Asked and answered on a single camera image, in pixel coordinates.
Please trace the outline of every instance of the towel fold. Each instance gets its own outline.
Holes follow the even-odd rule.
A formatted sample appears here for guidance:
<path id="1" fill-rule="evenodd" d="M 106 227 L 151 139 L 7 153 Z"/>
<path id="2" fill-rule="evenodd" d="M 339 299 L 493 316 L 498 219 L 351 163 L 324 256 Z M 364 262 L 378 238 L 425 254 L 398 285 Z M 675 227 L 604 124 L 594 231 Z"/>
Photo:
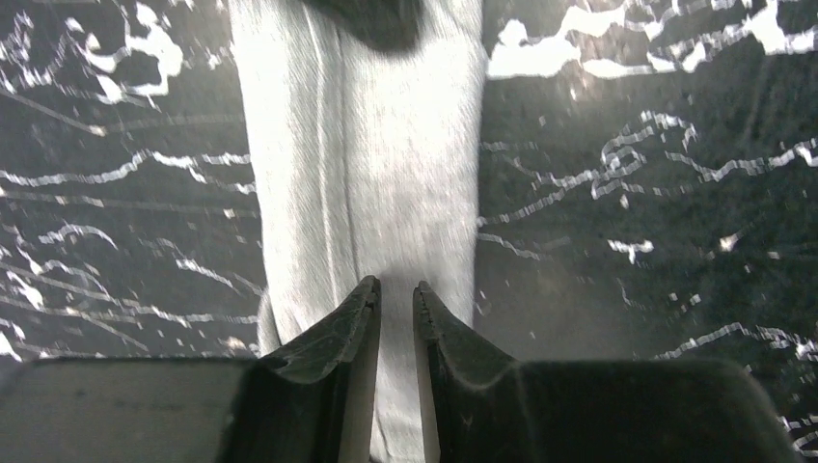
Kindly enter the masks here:
<path id="1" fill-rule="evenodd" d="M 372 456 L 423 462 L 412 290 L 430 281 L 472 324 L 481 2 L 427 2 L 417 49 L 396 56 L 297 1 L 230 8 L 268 282 L 261 353 L 376 275 Z"/>

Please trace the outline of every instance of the gray towel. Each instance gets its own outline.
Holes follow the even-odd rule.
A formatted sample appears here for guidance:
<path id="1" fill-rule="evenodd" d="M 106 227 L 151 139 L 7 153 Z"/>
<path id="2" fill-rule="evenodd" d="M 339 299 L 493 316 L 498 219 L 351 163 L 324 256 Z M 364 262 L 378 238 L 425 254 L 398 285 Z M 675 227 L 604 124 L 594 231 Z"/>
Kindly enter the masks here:
<path id="1" fill-rule="evenodd" d="M 472 324 L 480 0 L 431 0 L 408 55 L 375 53 L 290 0 L 231 0 L 268 281 L 261 353 L 381 279 L 371 452 L 423 461 L 412 337 L 421 279 Z"/>

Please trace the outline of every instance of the black object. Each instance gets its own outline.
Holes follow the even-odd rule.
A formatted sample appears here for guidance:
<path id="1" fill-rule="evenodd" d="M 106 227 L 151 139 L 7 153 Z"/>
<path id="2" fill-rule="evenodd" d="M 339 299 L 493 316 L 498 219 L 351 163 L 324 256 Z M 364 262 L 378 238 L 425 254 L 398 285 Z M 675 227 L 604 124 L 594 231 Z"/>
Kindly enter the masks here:
<path id="1" fill-rule="evenodd" d="M 2 391 L 0 461 L 364 462 L 380 285 L 259 360 L 64 359 Z M 522 363 L 414 294 L 427 462 L 796 462 L 723 362 Z"/>
<path id="2" fill-rule="evenodd" d="M 302 1 L 376 51 L 411 50 L 420 35 L 421 0 Z"/>

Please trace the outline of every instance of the black marble surface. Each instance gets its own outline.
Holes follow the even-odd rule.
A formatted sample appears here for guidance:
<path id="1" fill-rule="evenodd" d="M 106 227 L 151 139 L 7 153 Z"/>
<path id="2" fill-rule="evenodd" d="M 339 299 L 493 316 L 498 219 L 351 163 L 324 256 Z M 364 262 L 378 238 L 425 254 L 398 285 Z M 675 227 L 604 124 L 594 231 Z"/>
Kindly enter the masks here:
<path id="1" fill-rule="evenodd" d="M 477 329 L 734 360 L 818 456 L 818 4 L 618 5 L 486 2 Z"/>
<path id="2" fill-rule="evenodd" d="M 230 46 L 216 1 L 3 2 L 8 353 L 252 355 L 265 280 Z"/>
<path id="3" fill-rule="evenodd" d="M 523 359 L 732 359 L 818 455 L 817 14 L 486 0 L 477 329 Z M 3 2 L 0 98 L 2 358 L 252 355 L 224 3 Z"/>

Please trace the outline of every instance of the folded towel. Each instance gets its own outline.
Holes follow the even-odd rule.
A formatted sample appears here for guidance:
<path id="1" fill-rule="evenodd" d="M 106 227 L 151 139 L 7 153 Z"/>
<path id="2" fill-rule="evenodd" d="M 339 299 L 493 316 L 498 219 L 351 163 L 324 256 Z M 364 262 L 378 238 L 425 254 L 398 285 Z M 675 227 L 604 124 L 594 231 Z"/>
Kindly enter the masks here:
<path id="1" fill-rule="evenodd" d="M 265 354 L 376 275 L 383 314 L 371 452 L 423 461 L 412 289 L 472 324 L 479 0 L 430 0 L 417 47 L 381 54 L 291 0 L 231 0 L 263 227 Z"/>

